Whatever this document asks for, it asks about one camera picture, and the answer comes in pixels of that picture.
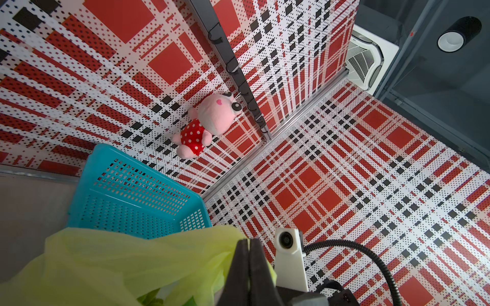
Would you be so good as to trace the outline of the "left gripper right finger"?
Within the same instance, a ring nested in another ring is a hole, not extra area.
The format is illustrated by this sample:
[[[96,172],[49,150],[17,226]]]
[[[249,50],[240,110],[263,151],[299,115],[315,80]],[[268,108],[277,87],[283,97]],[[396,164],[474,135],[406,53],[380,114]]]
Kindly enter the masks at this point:
[[[262,243],[257,238],[250,240],[249,279],[250,294],[248,305],[284,305],[273,283],[269,263],[265,258]]]

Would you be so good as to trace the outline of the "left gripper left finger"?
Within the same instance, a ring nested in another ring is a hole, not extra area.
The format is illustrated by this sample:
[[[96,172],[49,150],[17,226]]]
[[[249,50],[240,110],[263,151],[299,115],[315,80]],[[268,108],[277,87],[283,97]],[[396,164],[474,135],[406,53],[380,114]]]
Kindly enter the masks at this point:
[[[244,239],[237,243],[227,280],[217,305],[248,305],[248,283],[249,243],[248,240]]]

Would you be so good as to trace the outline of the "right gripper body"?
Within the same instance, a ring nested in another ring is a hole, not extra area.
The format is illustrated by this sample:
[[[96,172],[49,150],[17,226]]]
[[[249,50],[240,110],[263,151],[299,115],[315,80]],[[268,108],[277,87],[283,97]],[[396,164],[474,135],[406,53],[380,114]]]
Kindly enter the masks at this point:
[[[277,287],[276,289],[285,305],[360,306],[353,293],[349,289],[344,289],[335,280],[328,280],[320,286],[320,289],[334,290],[334,293],[330,297],[320,292],[301,292],[282,287]]]

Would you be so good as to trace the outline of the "yellow pineapple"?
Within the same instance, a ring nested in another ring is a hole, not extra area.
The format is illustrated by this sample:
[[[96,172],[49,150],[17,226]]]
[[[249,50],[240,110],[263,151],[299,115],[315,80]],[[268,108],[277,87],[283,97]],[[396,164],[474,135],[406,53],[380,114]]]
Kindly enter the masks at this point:
[[[140,305],[177,305],[174,300],[176,287],[157,288],[137,298]]]

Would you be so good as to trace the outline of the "green plastic bag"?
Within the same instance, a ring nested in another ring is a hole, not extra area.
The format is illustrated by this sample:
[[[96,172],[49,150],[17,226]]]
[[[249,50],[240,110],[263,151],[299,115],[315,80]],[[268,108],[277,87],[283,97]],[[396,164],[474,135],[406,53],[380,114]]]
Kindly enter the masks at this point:
[[[146,240],[66,228],[43,254],[1,285],[2,305],[140,305],[137,298],[175,286],[177,305],[217,305],[238,241],[233,226]]]

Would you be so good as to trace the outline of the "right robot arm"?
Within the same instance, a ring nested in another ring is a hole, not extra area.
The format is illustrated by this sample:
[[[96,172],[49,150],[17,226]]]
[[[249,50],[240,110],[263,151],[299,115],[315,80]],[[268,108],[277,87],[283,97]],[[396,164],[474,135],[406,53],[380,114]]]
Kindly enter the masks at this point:
[[[274,269],[287,305],[403,305],[396,278],[371,249],[328,239],[277,239]]]

